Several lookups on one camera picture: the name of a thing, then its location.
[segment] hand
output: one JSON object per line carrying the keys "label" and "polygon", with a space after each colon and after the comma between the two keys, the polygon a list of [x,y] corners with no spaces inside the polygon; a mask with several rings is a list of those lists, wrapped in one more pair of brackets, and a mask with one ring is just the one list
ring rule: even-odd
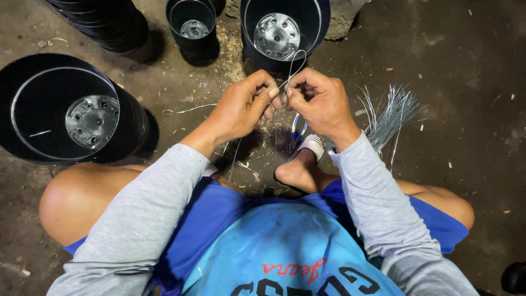
{"label": "hand", "polygon": [[361,135],[361,130],[352,119],[349,99],[340,79],[305,68],[290,80],[284,99],[284,102],[287,101],[311,129],[329,137],[339,151]]}
{"label": "hand", "polygon": [[248,135],[258,121],[272,118],[272,107],[278,107],[276,81],[259,70],[245,80],[231,85],[210,116],[181,143],[209,157],[227,141]]}

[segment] red cursive text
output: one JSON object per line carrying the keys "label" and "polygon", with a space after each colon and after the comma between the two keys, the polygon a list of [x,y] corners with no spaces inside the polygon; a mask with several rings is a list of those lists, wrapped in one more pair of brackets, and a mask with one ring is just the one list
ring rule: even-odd
{"label": "red cursive text", "polygon": [[272,269],[279,268],[278,275],[287,275],[287,271],[289,271],[289,275],[296,275],[300,274],[301,276],[306,276],[310,273],[309,280],[307,281],[307,284],[310,284],[314,282],[318,278],[318,270],[316,268],[322,267],[327,262],[327,258],[322,258],[318,260],[316,263],[314,263],[313,266],[308,265],[298,265],[298,264],[289,264],[287,267],[285,267],[285,270],[281,271],[283,269],[282,264],[273,265],[271,263],[262,264],[263,272],[265,274],[268,274]]}

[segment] black letter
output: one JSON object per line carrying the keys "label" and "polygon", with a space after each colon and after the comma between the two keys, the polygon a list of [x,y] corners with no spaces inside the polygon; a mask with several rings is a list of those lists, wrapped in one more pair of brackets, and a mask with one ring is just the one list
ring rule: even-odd
{"label": "black letter", "polygon": [[331,275],[330,277],[327,278],[327,280],[325,281],[325,284],[323,284],[323,286],[321,286],[320,290],[318,291],[318,296],[329,296],[325,292],[325,289],[327,288],[329,283],[332,284],[332,286],[336,289],[336,291],[338,291],[338,293],[340,293],[341,296],[351,296],[351,294],[349,294],[349,292],[345,289],[345,287],[340,283],[340,281],[338,281],[338,279],[334,275]]}
{"label": "black letter", "polygon": [[267,286],[276,289],[276,294],[283,296],[283,288],[277,282],[268,279],[262,279],[258,282],[258,289],[256,290],[257,296],[268,296],[265,293]]}
{"label": "black letter", "polygon": [[287,296],[312,296],[312,291],[287,287]]}
{"label": "black letter", "polygon": [[340,271],[341,275],[343,275],[351,283],[356,282],[357,278],[353,277],[352,275],[347,275],[346,274],[347,271],[353,272],[353,273],[361,276],[363,279],[367,280],[368,282],[370,282],[371,283],[370,287],[366,287],[364,285],[361,285],[358,288],[358,290],[360,290],[360,292],[362,292],[365,295],[371,295],[371,294],[374,294],[374,293],[378,292],[378,290],[380,290],[380,285],[377,282],[375,282],[372,279],[368,278],[366,275],[364,275],[363,273],[360,273],[359,271],[357,271],[354,268],[340,267],[340,268],[338,268],[338,270]]}
{"label": "black letter", "polygon": [[230,294],[230,296],[239,296],[239,294],[241,293],[242,290],[250,290],[250,292],[248,292],[248,293],[249,294],[252,293],[252,291],[254,290],[254,282],[252,282],[250,284],[242,284],[242,285],[237,286],[232,291],[232,294]]}

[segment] leg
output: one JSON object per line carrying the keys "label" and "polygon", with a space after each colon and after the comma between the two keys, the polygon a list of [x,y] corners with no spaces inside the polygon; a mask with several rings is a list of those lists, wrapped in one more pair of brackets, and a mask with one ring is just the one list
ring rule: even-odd
{"label": "leg", "polygon": [[[276,178],[306,193],[322,192],[327,185],[340,179],[339,176],[322,172],[316,167],[316,156],[308,149],[302,149],[292,161],[276,169]],[[396,180],[402,192],[420,199],[462,223],[468,230],[474,223],[473,208],[462,198],[449,190],[420,186],[411,182]]]}
{"label": "leg", "polygon": [[435,186],[417,185],[408,181],[395,181],[402,189],[402,192],[420,199],[440,211],[450,215],[462,223],[468,230],[471,230],[475,222],[475,213],[470,204],[458,197],[453,192]]}
{"label": "leg", "polygon": [[[109,203],[145,170],[142,165],[113,167],[95,163],[74,165],[47,186],[40,201],[40,221],[46,232],[67,246],[88,235]],[[221,174],[213,176],[221,186]]]}

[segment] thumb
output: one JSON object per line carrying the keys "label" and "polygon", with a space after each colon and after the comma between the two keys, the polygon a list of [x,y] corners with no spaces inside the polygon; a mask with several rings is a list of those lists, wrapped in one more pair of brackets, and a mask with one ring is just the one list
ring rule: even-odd
{"label": "thumb", "polygon": [[262,92],[252,103],[250,113],[260,118],[268,104],[279,94],[279,88],[269,88]]}
{"label": "thumb", "polygon": [[289,106],[296,110],[296,112],[301,114],[309,107],[309,103],[305,101],[305,96],[297,89],[289,87],[287,89],[287,96],[289,97]]}

